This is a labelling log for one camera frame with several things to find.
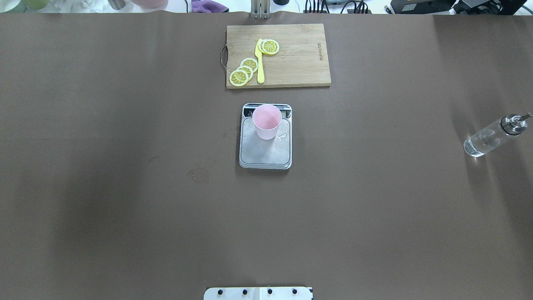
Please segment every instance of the metal hinge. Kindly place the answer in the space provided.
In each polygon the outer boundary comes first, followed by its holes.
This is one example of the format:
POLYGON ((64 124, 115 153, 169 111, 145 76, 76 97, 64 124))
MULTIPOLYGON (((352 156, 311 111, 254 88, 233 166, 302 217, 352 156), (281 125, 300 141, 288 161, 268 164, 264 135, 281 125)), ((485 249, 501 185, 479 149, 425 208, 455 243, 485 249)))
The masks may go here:
POLYGON ((270 0, 252 0, 252 19, 270 19, 270 0))

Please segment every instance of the bottle cap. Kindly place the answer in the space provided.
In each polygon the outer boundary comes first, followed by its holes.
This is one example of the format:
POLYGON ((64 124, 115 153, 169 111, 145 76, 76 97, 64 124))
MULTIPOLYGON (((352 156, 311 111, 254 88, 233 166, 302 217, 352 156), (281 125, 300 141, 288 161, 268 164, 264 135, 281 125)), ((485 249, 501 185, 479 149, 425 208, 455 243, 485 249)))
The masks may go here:
POLYGON ((524 116, 510 114, 506 117, 503 117, 500 121, 500 125, 503 130, 512 136, 517 136, 524 132, 528 128, 528 123, 526 119, 531 117, 531 114, 525 114, 524 116))

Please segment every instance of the wooden cutting board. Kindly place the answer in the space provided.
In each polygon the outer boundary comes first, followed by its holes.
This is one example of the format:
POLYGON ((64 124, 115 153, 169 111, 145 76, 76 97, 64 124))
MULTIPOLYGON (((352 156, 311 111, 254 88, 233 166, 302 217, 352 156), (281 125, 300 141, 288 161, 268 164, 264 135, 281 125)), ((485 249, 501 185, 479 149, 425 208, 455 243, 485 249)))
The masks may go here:
POLYGON ((328 50, 324 24, 228 26, 228 89, 290 88, 296 86, 330 86, 328 50), (257 72, 244 86, 233 86, 229 75, 240 62, 253 57, 259 38, 279 43, 275 55, 263 54, 265 82, 257 83, 257 72))

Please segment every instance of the knife handle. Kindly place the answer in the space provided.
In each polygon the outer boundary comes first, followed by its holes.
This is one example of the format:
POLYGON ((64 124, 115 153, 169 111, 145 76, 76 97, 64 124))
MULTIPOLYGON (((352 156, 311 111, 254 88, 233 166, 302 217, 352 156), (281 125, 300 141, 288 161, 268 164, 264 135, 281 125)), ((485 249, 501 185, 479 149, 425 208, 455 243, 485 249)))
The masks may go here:
POLYGON ((257 58, 257 83, 265 82, 265 73, 263 71, 263 55, 257 58))

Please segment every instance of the purple towel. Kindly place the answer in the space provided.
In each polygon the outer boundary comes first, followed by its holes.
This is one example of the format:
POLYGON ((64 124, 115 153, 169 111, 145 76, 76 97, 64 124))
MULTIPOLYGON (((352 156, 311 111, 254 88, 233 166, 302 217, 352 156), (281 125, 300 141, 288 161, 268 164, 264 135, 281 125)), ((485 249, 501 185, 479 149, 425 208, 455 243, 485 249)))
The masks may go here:
POLYGON ((225 12, 228 10, 224 5, 212 0, 192 0, 192 12, 225 12))

